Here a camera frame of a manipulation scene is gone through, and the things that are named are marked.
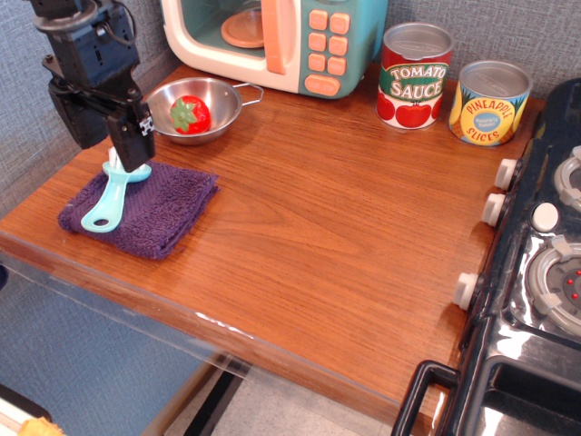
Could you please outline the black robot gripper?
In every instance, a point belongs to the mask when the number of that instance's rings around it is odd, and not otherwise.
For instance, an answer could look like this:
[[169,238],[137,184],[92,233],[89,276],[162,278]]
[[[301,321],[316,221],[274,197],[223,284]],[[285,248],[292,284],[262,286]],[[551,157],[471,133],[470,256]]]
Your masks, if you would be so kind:
[[44,59],[49,94],[75,142],[88,149],[109,131],[127,173],[147,164],[153,119],[132,77],[140,59],[129,9],[43,8],[41,32],[53,49]]

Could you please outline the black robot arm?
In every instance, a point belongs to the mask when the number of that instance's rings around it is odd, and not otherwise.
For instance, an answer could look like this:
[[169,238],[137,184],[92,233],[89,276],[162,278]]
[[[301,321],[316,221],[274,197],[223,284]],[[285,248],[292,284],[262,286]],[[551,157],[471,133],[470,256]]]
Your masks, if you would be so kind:
[[88,149],[111,139],[123,169],[155,154],[153,118],[133,80],[140,63],[133,15],[120,1],[34,1],[34,26],[53,52],[43,65],[70,135]]

